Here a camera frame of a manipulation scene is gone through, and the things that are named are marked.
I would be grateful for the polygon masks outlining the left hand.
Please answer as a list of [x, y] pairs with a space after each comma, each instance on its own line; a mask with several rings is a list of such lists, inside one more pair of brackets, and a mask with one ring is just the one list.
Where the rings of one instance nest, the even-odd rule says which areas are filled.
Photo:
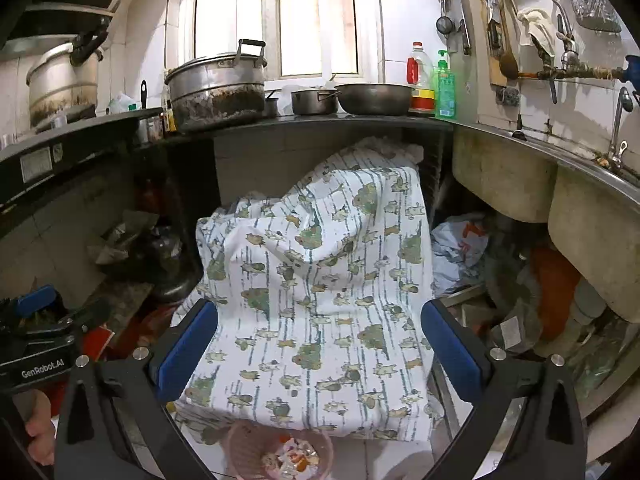
[[32, 389], [13, 397], [30, 437], [30, 457], [42, 466], [54, 464], [55, 426], [51, 420], [51, 403], [40, 390]]

